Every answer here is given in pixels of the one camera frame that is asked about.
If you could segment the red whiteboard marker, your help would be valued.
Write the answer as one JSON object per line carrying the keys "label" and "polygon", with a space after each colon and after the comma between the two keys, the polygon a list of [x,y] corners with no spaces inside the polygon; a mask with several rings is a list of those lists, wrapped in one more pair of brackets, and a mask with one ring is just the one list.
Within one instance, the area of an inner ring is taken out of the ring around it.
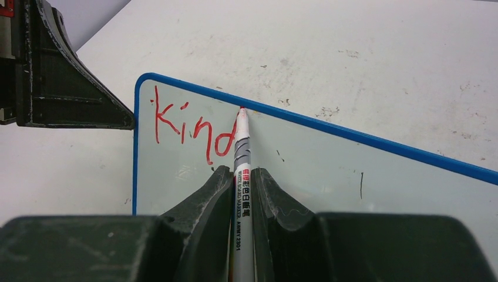
{"label": "red whiteboard marker", "polygon": [[234,137],[234,215],[229,280],[254,281],[251,149],[245,108],[238,112]]}

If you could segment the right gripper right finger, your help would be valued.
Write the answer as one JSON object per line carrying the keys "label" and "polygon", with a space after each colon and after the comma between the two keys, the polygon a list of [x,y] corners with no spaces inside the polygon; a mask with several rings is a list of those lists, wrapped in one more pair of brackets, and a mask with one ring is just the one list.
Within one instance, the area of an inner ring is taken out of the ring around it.
{"label": "right gripper right finger", "polygon": [[496,281],[448,216],[314,213],[264,168],[251,172],[257,281]]}

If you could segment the blue framed whiteboard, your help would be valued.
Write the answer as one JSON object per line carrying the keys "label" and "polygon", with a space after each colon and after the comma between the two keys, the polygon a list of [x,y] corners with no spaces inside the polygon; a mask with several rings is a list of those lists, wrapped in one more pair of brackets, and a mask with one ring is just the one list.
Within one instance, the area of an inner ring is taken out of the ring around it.
{"label": "blue framed whiteboard", "polygon": [[249,119],[251,166],[314,212],[437,214],[497,268],[497,172],[156,73],[134,87],[133,214],[161,214],[221,165]]}

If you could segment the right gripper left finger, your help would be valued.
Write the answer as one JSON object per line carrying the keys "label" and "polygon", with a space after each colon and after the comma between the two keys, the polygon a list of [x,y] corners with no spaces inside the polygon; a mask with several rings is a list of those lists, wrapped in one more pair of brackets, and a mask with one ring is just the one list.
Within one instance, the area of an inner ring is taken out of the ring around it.
{"label": "right gripper left finger", "polygon": [[1,228],[2,281],[227,281],[233,174],[159,216],[25,216]]}

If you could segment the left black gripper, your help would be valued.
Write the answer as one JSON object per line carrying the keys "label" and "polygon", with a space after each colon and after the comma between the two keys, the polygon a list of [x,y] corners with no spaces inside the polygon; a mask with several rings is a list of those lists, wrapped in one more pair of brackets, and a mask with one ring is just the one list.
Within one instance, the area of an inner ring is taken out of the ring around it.
{"label": "left black gripper", "polygon": [[1,2],[1,124],[132,130],[133,112],[78,58],[48,1]]}

